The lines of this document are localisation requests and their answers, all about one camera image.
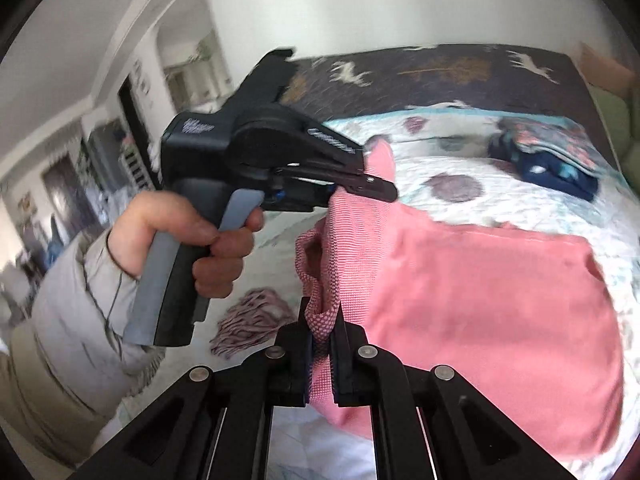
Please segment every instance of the white quilt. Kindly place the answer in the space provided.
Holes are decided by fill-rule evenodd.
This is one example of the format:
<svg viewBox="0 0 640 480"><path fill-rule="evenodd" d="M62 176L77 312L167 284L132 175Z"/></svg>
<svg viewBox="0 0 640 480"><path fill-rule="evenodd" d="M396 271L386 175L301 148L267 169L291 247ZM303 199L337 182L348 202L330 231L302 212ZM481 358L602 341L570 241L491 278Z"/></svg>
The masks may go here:
<svg viewBox="0 0 640 480"><path fill-rule="evenodd" d="M625 355L622 426L613 448L590 461L564 464L582 480L605 480L626 456L640 428L640 204L615 174L605 178L593 204L555 190L521 182L509 165L486 157L488 136L501 112L419 109L330 123L364 143L384 136L396 154L396 185L403 202L428 211L438 221L517 227L585 237L618 313ZM543 118L562 123L562 119ZM322 212L270 214L257 249L246 260L234 294L213 301L194 344L170 349L145 392L126 399L125 416L135 415L196 364L213 369L239 364L249 351L225 360L212 356L209 340L224 312L244 291L273 287L297 311L302 287L294 271L295 238ZM270 480L374 479L372 443L329 425L312 408L278 408L273 417Z"/></svg>

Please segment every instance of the folded clothes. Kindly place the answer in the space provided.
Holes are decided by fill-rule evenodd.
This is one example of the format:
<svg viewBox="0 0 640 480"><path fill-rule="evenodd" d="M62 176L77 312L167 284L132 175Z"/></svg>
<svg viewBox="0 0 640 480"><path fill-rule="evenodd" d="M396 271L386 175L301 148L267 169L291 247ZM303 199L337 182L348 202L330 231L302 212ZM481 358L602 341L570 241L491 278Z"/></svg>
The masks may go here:
<svg viewBox="0 0 640 480"><path fill-rule="evenodd" d="M394 179L379 141L367 173ZM616 313L587 240L435 222L400 202L338 188L296 243L316 342L311 403L371 436L366 408L333 404L327 338L338 306L369 342L409 366L449 364L556 458L608 449L620 424L623 357Z"/></svg>
<svg viewBox="0 0 640 480"><path fill-rule="evenodd" d="M596 178L607 173L609 165L593 147L584 128L569 121L567 128L533 119L504 117L498 123L509 132L521 152L549 152L583 173Z"/></svg>
<svg viewBox="0 0 640 480"><path fill-rule="evenodd" d="M489 143L489 156L511 162L524 182L592 202L598 192L598 179L581 167L569 164L549 151L523 152L512 132L497 134Z"/></svg>

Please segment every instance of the navy clothing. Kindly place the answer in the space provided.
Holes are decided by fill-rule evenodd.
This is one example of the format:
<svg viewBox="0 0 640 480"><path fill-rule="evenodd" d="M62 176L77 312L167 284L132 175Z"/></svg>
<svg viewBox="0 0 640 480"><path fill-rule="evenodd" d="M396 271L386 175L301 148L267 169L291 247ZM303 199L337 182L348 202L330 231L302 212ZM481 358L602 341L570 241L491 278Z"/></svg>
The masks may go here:
<svg viewBox="0 0 640 480"><path fill-rule="evenodd" d="M598 179L549 152L521 152L509 132L496 135L489 143L489 156L511 162L524 182L556 189L592 202Z"/></svg>

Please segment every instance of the pink fabric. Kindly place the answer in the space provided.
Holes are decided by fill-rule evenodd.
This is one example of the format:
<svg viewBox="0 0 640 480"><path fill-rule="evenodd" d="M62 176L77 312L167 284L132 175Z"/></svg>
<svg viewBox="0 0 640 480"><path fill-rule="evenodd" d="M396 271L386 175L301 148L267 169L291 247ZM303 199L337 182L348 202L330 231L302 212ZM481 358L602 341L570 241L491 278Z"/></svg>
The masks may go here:
<svg viewBox="0 0 640 480"><path fill-rule="evenodd" d="M379 142L369 173L394 179ZM318 342L335 322L359 323L405 364L449 364L556 458L609 448L622 407L616 315L581 237L434 222L425 212L338 190L303 234L296 269ZM366 408L333 404L326 357L312 404L333 424L371 436Z"/></svg>
<svg viewBox="0 0 640 480"><path fill-rule="evenodd" d="M211 353L229 359L241 350L271 339L280 327L295 320L290 306L275 290L253 288L218 322L218 332L209 341Z"/></svg>

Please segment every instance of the black handle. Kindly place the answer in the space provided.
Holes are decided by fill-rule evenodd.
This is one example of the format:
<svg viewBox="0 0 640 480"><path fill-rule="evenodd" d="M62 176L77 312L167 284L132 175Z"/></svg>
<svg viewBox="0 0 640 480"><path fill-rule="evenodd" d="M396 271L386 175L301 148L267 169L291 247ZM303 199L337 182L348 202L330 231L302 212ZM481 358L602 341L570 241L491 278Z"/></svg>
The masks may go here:
<svg viewBox="0 0 640 480"><path fill-rule="evenodd" d="M199 178L176 183L201 216L221 231L238 229L262 203L259 190L236 189L225 182ZM186 346L193 323L203 320L209 301L198 298L192 267L209 254L208 247L181 244L169 233L157 233L149 250L122 338L139 345Z"/></svg>

